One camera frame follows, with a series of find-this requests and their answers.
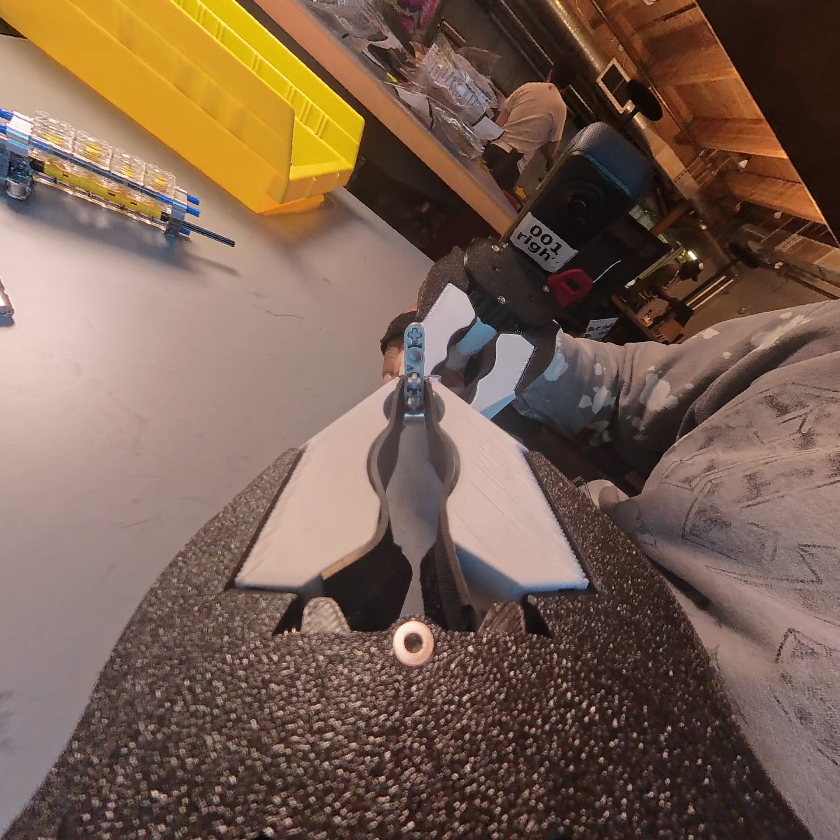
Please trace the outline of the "empty yellow bin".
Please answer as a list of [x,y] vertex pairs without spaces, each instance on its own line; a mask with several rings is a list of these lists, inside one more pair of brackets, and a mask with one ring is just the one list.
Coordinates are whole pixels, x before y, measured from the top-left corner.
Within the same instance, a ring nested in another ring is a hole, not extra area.
[[74,2],[2,2],[2,18],[228,194],[263,215],[319,206],[292,163],[293,107],[229,56],[225,81],[121,2],[91,17]]
[[280,164],[277,203],[344,186],[355,167],[364,120],[238,2],[175,2],[197,26],[188,57],[274,135],[259,152]]

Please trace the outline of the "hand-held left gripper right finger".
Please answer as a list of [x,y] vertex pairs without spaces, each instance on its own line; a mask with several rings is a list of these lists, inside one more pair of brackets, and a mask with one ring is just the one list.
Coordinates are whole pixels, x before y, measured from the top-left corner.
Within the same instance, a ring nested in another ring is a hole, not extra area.
[[442,486],[423,583],[435,621],[477,631],[496,603],[585,591],[585,569],[528,450],[435,381],[426,383],[425,427]]

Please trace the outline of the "person's right forearm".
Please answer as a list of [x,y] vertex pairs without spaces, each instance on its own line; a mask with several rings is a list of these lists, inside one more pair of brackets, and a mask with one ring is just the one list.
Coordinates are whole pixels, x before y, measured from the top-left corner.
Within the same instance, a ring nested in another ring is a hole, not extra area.
[[660,456],[727,404],[753,419],[765,396],[835,392],[838,338],[838,300],[720,322],[679,344],[559,332],[551,362],[513,407],[558,432]]

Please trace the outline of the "person's right hand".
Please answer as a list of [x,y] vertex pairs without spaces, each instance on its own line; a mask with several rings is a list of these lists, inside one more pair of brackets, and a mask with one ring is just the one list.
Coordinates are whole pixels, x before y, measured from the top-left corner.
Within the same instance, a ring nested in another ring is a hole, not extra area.
[[415,308],[397,315],[388,325],[381,338],[382,382],[387,384],[401,374],[403,369],[405,330],[416,320]]

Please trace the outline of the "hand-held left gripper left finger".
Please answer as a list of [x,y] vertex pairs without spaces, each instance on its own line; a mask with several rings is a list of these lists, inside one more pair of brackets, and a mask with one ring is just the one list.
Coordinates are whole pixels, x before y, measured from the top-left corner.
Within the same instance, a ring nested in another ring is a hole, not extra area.
[[351,629],[399,617],[411,564],[385,497],[404,411],[395,379],[304,444],[237,571],[240,590],[335,601]]

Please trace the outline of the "wooden table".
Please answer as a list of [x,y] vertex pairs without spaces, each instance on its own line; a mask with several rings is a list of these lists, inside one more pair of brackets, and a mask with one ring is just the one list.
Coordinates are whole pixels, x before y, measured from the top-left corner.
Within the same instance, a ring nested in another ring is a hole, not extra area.
[[482,163],[453,154],[434,137],[393,93],[382,70],[354,52],[347,38],[337,36],[303,2],[240,5],[363,115],[364,143],[370,142],[371,127],[381,125],[497,234],[506,232],[516,214]]

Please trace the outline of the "clear yellow gear assembly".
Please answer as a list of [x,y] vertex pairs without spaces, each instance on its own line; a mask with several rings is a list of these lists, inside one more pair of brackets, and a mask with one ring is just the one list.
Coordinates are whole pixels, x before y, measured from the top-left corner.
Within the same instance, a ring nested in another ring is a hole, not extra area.
[[20,203],[37,185],[95,204],[160,231],[167,239],[233,239],[196,223],[200,201],[175,175],[70,123],[1,109],[2,194]]

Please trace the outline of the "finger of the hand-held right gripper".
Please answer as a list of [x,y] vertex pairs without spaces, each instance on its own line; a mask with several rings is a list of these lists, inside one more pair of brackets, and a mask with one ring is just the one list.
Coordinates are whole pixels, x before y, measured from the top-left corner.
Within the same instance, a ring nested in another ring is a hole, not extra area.
[[516,398],[516,390],[532,359],[535,347],[522,335],[498,335],[495,358],[489,371],[480,374],[470,404],[492,419]]
[[430,379],[445,364],[450,348],[465,336],[466,349],[458,353],[478,363],[473,384],[490,377],[497,362],[496,342],[500,332],[476,315],[469,296],[453,283],[446,283],[423,318],[424,377]]

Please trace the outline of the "clear plastic bags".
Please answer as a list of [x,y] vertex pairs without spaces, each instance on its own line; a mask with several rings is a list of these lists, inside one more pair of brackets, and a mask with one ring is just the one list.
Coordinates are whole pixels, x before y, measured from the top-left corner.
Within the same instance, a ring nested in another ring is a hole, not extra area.
[[490,79],[438,36],[422,44],[438,2],[308,1],[311,13],[373,66],[393,96],[450,152],[480,158],[496,104]]

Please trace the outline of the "grey desk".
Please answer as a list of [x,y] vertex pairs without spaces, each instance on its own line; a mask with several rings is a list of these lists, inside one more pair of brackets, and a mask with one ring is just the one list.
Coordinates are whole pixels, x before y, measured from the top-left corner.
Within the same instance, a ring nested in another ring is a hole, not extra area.
[[161,165],[232,238],[169,243],[47,187],[2,196],[2,829],[121,631],[189,539],[382,384],[380,340],[431,260],[346,190],[261,217],[35,45],[2,37],[2,107]]

